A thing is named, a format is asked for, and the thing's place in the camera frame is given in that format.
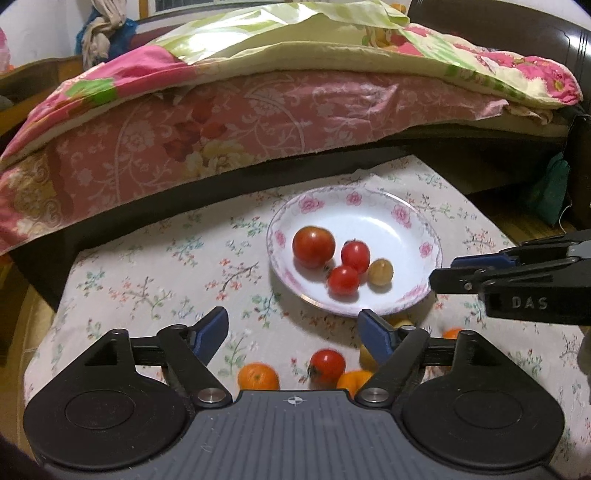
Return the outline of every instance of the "window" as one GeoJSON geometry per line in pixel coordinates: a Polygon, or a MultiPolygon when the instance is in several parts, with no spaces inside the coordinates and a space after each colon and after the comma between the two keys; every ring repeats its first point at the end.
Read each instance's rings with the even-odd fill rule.
{"type": "Polygon", "coordinates": [[[257,4],[281,2],[282,0],[148,0],[150,15],[157,15],[169,11],[178,11],[185,8],[194,7],[214,7],[236,5],[240,8],[240,4],[257,4]]]}

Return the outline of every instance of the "red tomato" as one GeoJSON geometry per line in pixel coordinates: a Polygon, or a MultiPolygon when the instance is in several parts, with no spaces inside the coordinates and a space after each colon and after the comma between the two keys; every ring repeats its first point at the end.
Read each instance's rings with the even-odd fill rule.
{"type": "Polygon", "coordinates": [[[359,288],[359,275],[348,265],[333,268],[327,281],[334,295],[353,295],[359,288]]]}
{"type": "Polygon", "coordinates": [[[294,257],[307,268],[319,268],[335,254],[335,238],[325,228],[305,226],[294,235],[294,257]]]}
{"type": "Polygon", "coordinates": [[[343,265],[353,267],[361,275],[369,267],[369,248],[358,240],[347,242],[340,251],[340,259],[343,265]]]}
{"type": "Polygon", "coordinates": [[[310,358],[308,375],[314,382],[324,385],[336,385],[345,371],[343,355],[334,350],[318,350],[310,358]]]}

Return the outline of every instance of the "tablecloth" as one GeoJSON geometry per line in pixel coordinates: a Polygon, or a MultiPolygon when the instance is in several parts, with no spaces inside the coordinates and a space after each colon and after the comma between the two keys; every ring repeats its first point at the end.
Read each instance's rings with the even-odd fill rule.
{"type": "MultiPolygon", "coordinates": [[[[348,370],[358,369],[355,321],[317,310],[291,294],[270,271],[265,247],[277,209],[295,194],[328,184],[383,189],[410,202],[440,237],[444,266],[456,256],[512,245],[445,179],[412,156],[182,213],[80,253],[54,324],[26,371],[26,400],[110,329],[154,335],[167,325],[192,325],[217,305],[229,312],[230,334],[209,369],[234,396],[237,372],[251,362],[272,365],[286,390],[308,387],[307,361],[321,348],[337,349],[348,370]]],[[[569,478],[591,472],[589,384],[586,368],[577,361],[584,357],[578,327],[488,318],[470,295],[431,293],[404,316],[435,336],[452,327],[476,330],[505,352],[565,412],[567,427],[553,466],[569,478]]],[[[138,370],[162,380],[158,368],[138,370]]]]}

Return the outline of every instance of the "wall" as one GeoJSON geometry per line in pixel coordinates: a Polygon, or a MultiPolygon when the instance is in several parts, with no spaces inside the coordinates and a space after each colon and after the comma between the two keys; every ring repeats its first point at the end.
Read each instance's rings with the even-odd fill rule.
{"type": "MultiPolygon", "coordinates": [[[[16,0],[2,15],[11,63],[74,55],[76,34],[88,19],[90,0],[16,0]]],[[[128,16],[139,18],[138,0],[128,0],[128,16]]]]}
{"type": "Polygon", "coordinates": [[[66,1],[16,0],[0,15],[13,65],[71,54],[67,31],[60,28],[66,1]]]}

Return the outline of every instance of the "white plate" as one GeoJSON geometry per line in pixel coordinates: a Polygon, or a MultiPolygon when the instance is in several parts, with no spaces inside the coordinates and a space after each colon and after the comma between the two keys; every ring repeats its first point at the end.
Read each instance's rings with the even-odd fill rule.
{"type": "Polygon", "coordinates": [[[309,190],[287,202],[269,224],[267,253],[275,274],[293,293],[347,317],[356,317],[364,308],[387,315],[411,307],[429,293],[429,275],[441,267],[439,239],[420,213],[389,193],[352,186],[309,190]],[[392,262],[391,285],[378,291],[363,275],[358,295],[332,297],[326,288],[327,269],[308,270],[294,262],[291,242],[307,225],[326,228],[335,237],[331,266],[340,265],[340,250],[347,240],[365,242],[371,261],[392,262]]]}

